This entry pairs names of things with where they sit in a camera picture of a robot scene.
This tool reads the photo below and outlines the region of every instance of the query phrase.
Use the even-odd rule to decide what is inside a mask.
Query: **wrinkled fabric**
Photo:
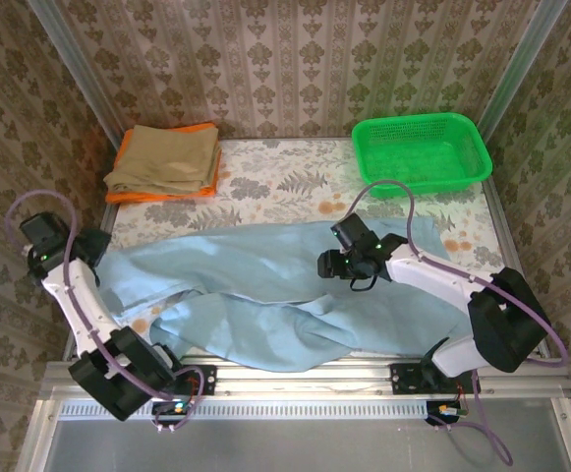
[[[320,278],[317,257],[339,248],[331,224],[214,229],[111,252],[97,269],[100,293],[119,321],[175,295],[150,329],[152,342],[268,371],[301,372],[353,350],[421,356],[447,335],[470,332],[465,315],[418,288],[380,279],[356,293],[348,280]],[[405,235],[405,224],[367,221],[379,238]],[[413,236],[447,258],[432,219],[415,218]]]

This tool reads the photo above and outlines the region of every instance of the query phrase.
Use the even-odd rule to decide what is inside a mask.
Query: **green plastic basket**
[[[464,190],[492,172],[492,161],[478,129],[458,113],[362,121],[353,129],[353,144],[367,184],[399,180],[415,194]],[[381,185],[371,194],[384,199],[405,192]]]

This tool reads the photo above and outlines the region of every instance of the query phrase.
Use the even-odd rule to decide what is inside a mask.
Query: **table surface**
[[[364,187],[350,140],[223,141],[215,197],[121,205],[110,250],[214,227],[336,221]],[[363,198],[361,217],[406,217],[409,200]],[[416,215],[430,216],[451,260],[499,271],[503,260],[482,184],[462,192],[416,196]],[[166,302],[122,319],[148,339]]]

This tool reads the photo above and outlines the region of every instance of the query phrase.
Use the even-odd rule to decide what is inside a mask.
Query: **cable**
[[[516,305],[518,308],[520,308],[525,313],[527,313],[535,322],[537,322],[539,324],[539,326],[545,330],[545,332],[549,335],[549,337],[551,337],[551,339],[553,339],[554,343],[558,347],[558,351],[560,351],[560,360],[556,361],[556,362],[549,362],[549,361],[541,361],[538,359],[527,359],[526,362],[538,364],[538,365],[546,366],[546,367],[554,367],[554,368],[567,365],[567,363],[569,361],[569,353],[567,352],[567,348],[565,347],[564,343],[562,342],[562,340],[560,339],[558,334],[553,330],[553,328],[538,313],[536,313],[534,310],[532,310],[529,306],[527,306],[521,300],[517,299],[515,296],[510,295],[509,293],[500,289],[496,285],[488,282],[487,280],[484,280],[480,277],[472,276],[469,273],[467,273],[466,271],[461,270],[457,267],[453,267],[450,265],[440,263],[438,261],[434,261],[434,260],[428,258],[427,256],[423,255],[419,251],[419,249],[414,244],[414,240],[412,239],[412,220],[414,219],[414,209],[416,206],[416,202],[414,200],[414,194],[412,194],[412,191],[403,182],[388,179],[388,180],[378,180],[376,182],[372,182],[369,185],[366,185],[365,188],[353,200],[353,202],[351,203],[351,206],[346,211],[346,214],[344,215],[344,217],[348,216],[349,214],[351,214],[353,212],[353,210],[357,206],[357,203],[364,197],[364,195],[371,188],[376,187],[377,185],[386,185],[386,184],[396,185],[397,187],[400,187],[401,189],[403,189],[405,191],[408,198],[410,199],[410,210],[409,210],[408,216],[407,216],[407,242],[408,242],[408,245],[410,246],[410,249],[412,250],[412,252],[421,261],[424,261],[425,263],[429,264],[430,266],[439,268],[441,270],[444,270],[446,272],[452,273],[454,275],[458,275],[460,277],[463,277],[463,278],[466,278],[469,280],[471,278],[473,278],[479,285],[492,290],[494,293],[496,293],[497,295],[502,297],[504,300],[507,300],[508,302]],[[514,463],[514,461],[512,459],[512,454],[510,454],[510,450],[506,447],[506,445],[503,443],[501,438],[497,434],[495,434],[490,429],[490,427],[488,425],[488,421],[487,421],[487,418],[486,418],[486,415],[484,412],[484,405],[482,404],[482,401],[480,399],[480,395],[478,393],[478,371],[477,370],[474,370],[473,373],[471,374],[471,380],[473,383],[473,392],[475,395],[475,403],[476,403],[476,406],[478,409],[478,414],[480,415],[480,419],[481,419],[482,423],[479,424],[479,423],[473,423],[470,421],[462,421],[460,423],[455,423],[453,425],[453,428],[465,427],[465,428],[473,428],[473,429],[476,429],[478,431],[481,431],[482,433],[484,433],[486,435],[486,437],[490,441],[490,445],[492,446],[492,449],[495,451],[495,453],[501,459],[501,461],[504,464],[506,464],[507,466],[511,466]],[[445,424],[444,422],[442,422],[438,418],[435,418],[433,416],[430,416],[430,418],[432,418],[433,420],[435,420],[438,423],[442,423],[449,430],[451,429],[450,425]]]
[[[432,419],[436,423],[439,423],[440,426],[446,428],[448,431],[454,430],[456,428],[472,428],[474,430],[478,430],[480,433],[482,433],[483,435],[485,435],[488,438],[488,434],[486,432],[485,426],[481,425],[479,423],[475,423],[473,421],[462,421],[462,422],[454,423],[452,425],[447,425],[441,419],[439,419],[435,416],[428,416],[428,418]],[[514,464],[514,459],[512,458],[512,454],[510,453],[510,449],[508,449],[506,447],[503,440],[496,433],[494,433],[493,431],[490,431],[490,433],[492,434],[492,437],[496,441],[497,445],[500,446],[501,449],[503,449],[503,454],[505,454],[505,457],[503,456],[503,454],[500,453],[498,448],[494,449],[495,453],[497,454],[497,456],[501,459],[501,461],[505,465],[507,465],[508,467],[511,467]]]
[[[191,395],[189,396],[187,403],[191,403],[191,400],[194,399],[194,396],[197,393],[196,390],[200,389],[200,383],[196,379],[194,379],[193,377],[189,378],[189,383],[191,384]]]
[[[8,211],[6,212],[6,215],[5,215],[6,235],[7,235],[8,239],[10,240],[11,244],[13,244],[15,247],[17,247],[19,249],[21,249],[23,247],[21,242],[19,240],[17,240],[17,238],[14,236],[14,231],[12,228],[12,215],[14,214],[14,210],[17,209],[17,207],[22,202],[27,200],[28,198],[35,197],[37,195],[49,195],[51,197],[55,197],[60,202],[62,202],[62,204],[65,206],[65,208],[69,212],[69,215],[71,216],[71,228],[69,230],[69,237],[67,238],[67,246],[65,248],[65,256],[64,256],[64,259],[62,262],[63,278],[65,281],[65,287],[66,287],[65,291],[66,291],[67,295],[69,296],[69,300],[71,301],[73,308],[76,311],[76,314],[78,315],[78,317],[82,321],[83,325],[85,326],[86,331],[88,332],[88,335],[90,336],[90,338],[95,343],[95,346],[97,347],[97,349],[99,350],[101,355],[104,357],[106,362],[108,362],[108,364],[110,366],[112,366],[121,376],[123,376],[126,380],[131,382],[134,386],[140,388],[142,391],[144,391],[145,393],[147,393],[148,395],[150,395],[154,398],[158,397],[158,398],[161,398],[163,400],[168,400],[168,401],[173,400],[174,397],[171,394],[164,392],[164,391],[156,391],[155,389],[150,387],[147,383],[145,383],[141,379],[137,378],[134,374],[132,374],[126,368],[124,368],[119,363],[119,361],[117,361],[117,359],[115,359],[115,357],[112,354],[110,354],[110,352],[108,352],[108,349],[106,349],[106,346],[104,346],[103,341],[97,335],[98,331],[94,328],[94,326],[90,323],[90,321],[86,317],[86,314],[85,314],[84,310],[82,309],[82,307],[80,306],[80,303],[78,302],[78,299],[76,298],[76,295],[73,293],[73,288],[71,286],[71,276],[69,274],[69,260],[71,257],[71,250],[73,248],[73,243],[76,239],[76,234],[77,234],[76,227],[78,226],[78,216],[76,215],[75,207],[73,206],[73,204],[71,203],[71,201],[68,198],[66,198],[61,193],[53,191],[53,190],[39,189],[39,190],[31,190],[29,192],[25,192],[20,197],[18,197],[16,200],[14,200],[14,202],[12,203],[10,208],[8,208]]]
[[[462,388],[462,398],[464,399],[464,409],[466,410],[466,414],[468,415],[471,412],[471,409],[469,408],[469,402],[466,399],[466,393],[464,392],[464,388]]]

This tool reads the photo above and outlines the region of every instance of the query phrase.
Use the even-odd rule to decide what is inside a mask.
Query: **patterned wallpaper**
[[[98,224],[107,150],[36,16],[24,1],[0,0],[0,471],[16,464],[45,362],[60,358],[67,334],[60,310],[6,242],[3,215],[16,195],[51,188]],[[34,201],[17,219],[46,208],[57,206]]]
[[[58,0],[121,125],[338,137],[478,120],[538,0]]]
[[[571,1],[488,147],[526,276],[571,353]]]

